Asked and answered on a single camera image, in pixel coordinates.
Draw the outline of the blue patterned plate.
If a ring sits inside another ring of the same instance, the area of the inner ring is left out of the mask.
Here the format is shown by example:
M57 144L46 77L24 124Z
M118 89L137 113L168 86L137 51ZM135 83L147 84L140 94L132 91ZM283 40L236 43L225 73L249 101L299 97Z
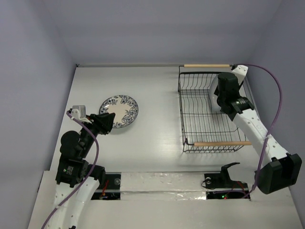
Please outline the blue patterned plate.
M113 128L124 128L135 121L139 113L137 102L128 95L107 98L99 108L99 114L115 113Z

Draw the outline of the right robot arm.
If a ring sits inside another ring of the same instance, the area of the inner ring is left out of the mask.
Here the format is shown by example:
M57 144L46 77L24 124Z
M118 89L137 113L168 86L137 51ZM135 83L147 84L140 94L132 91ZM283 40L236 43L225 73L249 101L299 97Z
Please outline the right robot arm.
M255 186L270 194L296 183L302 165L298 154L290 154L269 134L254 105L239 93L238 78L233 73L216 77L216 102L221 112L242 130L260 156L255 172Z

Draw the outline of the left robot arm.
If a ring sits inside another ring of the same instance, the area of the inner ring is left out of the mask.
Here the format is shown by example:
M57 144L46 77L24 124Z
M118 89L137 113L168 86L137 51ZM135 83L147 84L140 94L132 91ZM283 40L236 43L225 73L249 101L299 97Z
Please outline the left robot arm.
M66 114L81 130L61 137L53 210L44 229L77 229L94 192L105 184L105 168L96 164L99 155L92 164L85 158L93 144L99 148L97 136L110 133L115 113L86 115L85 106L74 106Z

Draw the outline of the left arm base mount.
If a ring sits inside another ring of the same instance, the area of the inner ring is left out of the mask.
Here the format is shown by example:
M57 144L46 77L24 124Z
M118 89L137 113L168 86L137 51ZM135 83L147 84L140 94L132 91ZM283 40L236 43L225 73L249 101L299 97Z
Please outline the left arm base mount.
M120 200L121 173L106 173L105 181L91 197L91 200Z

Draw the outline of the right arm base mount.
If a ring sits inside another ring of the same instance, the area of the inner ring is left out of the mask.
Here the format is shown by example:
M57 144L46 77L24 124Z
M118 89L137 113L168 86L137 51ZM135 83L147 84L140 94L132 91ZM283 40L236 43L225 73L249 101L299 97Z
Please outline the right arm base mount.
M205 188L207 199L241 199L248 195L247 183L230 178L228 168L240 164L239 162L223 165L218 172L205 173L201 186Z

